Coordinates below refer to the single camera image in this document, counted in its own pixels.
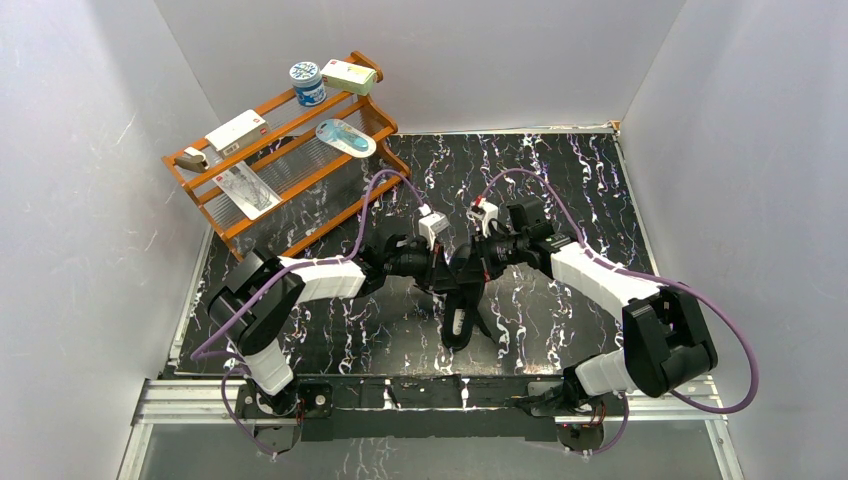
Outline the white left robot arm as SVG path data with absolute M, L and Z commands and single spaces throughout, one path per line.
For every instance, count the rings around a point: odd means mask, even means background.
M 206 311 L 216 325 L 231 325 L 225 335 L 263 407 L 286 416 L 297 407 L 299 386 L 279 334 L 294 307 L 365 297 L 390 276 L 410 277 L 429 293 L 447 295 L 459 288 L 439 243 L 421 235 L 376 234 L 351 258 L 292 259 L 256 248 L 207 296 Z

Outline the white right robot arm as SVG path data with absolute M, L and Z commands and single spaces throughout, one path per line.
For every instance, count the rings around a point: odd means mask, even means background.
M 682 289 L 634 278 L 607 263 L 572 234 L 557 230 L 541 201 L 525 197 L 499 209 L 476 200 L 468 255 L 456 270 L 462 286 L 480 288 L 512 265 L 525 264 L 577 289 L 620 321 L 622 346 L 568 367 L 554 398 L 577 414 L 590 413 L 608 393 L 640 390 L 656 398 L 718 364 L 698 300 Z

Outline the black canvas sneaker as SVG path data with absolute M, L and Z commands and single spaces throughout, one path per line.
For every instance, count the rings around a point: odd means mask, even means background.
M 441 287 L 445 294 L 441 331 L 444 346 L 454 351 L 464 349 L 474 328 L 478 328 L 489 340 L 494 340 L 479 311 L 487 276 L 478 248 L 471 243 L 461 244 L 447 263 L 447 273 L 448 277 Z

